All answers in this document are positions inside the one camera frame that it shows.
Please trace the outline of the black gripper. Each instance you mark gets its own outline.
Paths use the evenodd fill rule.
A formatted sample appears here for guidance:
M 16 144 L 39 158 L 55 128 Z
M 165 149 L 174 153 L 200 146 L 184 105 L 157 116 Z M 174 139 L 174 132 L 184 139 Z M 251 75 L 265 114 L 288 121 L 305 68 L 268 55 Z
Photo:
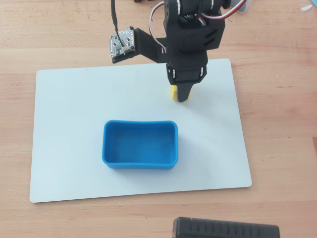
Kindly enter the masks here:
M 166 17 L 167 76 L 177 85 L 177 101 L 185 102 L 194 84 L 207 74 L 207 51 L 217 49 L 225 29 L 225 20 L 207 19 L 203 26 L 197 19 Z

